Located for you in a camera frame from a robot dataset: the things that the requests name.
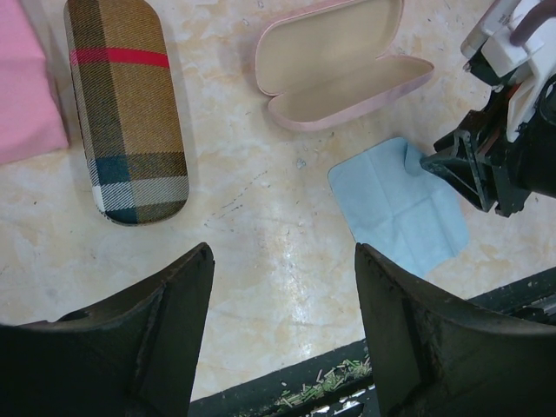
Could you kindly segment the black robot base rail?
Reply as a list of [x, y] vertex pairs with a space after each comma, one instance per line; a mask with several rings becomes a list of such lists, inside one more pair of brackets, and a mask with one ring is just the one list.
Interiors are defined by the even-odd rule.
[[[555, 269], [469, 300], [544, 324], [555, 322]], [[367, 343], [336, 348], [293, 366], [193, 401], [190, 416], [378, 416]]]

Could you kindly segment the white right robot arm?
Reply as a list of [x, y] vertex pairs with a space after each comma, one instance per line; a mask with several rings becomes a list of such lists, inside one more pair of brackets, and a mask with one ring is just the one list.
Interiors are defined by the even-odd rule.
[[455, 130], [434, 144], [420, 161], [475, 208], [508, 217], [520, 212], [534, 192], [555, 197], [555, 78], [533, 102], [533, 116], [509, 142], [509, 100], [517, 88], [493, 92], [482, 110], [469, 111]]

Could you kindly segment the light blue cloth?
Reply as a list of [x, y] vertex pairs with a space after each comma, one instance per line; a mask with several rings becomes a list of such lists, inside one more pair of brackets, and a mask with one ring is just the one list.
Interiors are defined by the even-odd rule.
[[469, 239], [458, 195], [421, 167], [423, 157], [408, 140], [396, 137], [328, 172], [355, 241], [418, 277], [457, 256]]

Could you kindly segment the plaid brown glasses case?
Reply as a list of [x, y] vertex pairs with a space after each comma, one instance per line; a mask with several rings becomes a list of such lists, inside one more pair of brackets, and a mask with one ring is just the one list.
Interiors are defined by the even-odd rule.
[[127, 226], [174, 216], [189, 176], [158, 15], [145, 1], [68, 1], [63, 12], [98, 210]]

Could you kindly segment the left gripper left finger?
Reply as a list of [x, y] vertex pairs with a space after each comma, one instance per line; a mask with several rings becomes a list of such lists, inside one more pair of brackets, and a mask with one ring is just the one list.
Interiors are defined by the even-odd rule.
[[214, 271], [200, 243], [57, 321], [2, 326], [2, 415], [187, 415]]

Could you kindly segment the pink glasses case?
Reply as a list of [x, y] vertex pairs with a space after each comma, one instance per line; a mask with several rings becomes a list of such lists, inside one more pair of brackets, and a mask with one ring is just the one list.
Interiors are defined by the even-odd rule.
[[390, 55], [402, 1], [324, 1], [277, 17], [255, 49], [255, 80], [282, 127], [317, 131], [376, 111], [427, 83], [434, 65]]

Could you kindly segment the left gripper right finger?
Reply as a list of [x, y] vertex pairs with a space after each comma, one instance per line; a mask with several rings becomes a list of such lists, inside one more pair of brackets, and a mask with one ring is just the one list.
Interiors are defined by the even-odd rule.
[[553, 269], [464, 300], [367, 244], [354, 266], [382, 415], [554, 415]]

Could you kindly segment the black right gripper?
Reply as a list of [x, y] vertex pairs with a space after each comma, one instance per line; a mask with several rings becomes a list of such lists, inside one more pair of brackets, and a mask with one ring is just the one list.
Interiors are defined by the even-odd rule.
[[434, 144], [420, 161], [428, 173], [447, 182], [475, 208], [508, 217], [521, 211], [532, 193], [547, 194], [547, 87], [520, 125], [518, 139], [506, 138], [509, 99], [517, 90], [493, 91], [486, 107], [471, 110], [457, 129]]

